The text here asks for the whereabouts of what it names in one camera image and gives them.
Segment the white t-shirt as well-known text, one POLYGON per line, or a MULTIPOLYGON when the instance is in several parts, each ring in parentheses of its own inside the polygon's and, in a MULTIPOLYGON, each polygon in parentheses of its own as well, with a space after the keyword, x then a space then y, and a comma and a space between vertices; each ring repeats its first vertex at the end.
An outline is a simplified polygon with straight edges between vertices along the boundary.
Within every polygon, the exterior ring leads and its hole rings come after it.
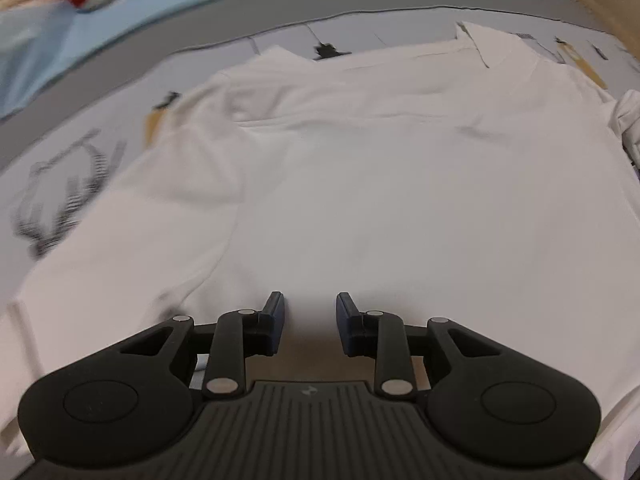
POLYGON ((1 311, 1 444, 39 377, 182 314, 288 298, 276 377, 339 378, 333 297, 442 315, 596 395, 588 463, 639 441, 639 93, 473 23, 313 61, 279 47, 183 93, 122 172, 97 158, 1 311))

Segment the grey patterned bed sheet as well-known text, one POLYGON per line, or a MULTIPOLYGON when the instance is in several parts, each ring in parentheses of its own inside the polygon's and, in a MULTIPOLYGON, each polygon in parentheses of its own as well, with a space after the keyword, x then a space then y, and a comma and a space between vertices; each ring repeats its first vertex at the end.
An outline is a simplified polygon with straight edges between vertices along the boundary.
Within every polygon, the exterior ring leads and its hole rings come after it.
POLYGON ((145 119, 171 93, 272 46, 315 58, 449 38, 456 21, 515 32, 540 53, 575 48, 614 92, 639 61, 577 0, 218 0, 132 32, 72 70, 1 128, 1 261, 24 272, 73 197, 136 158, 145 119))

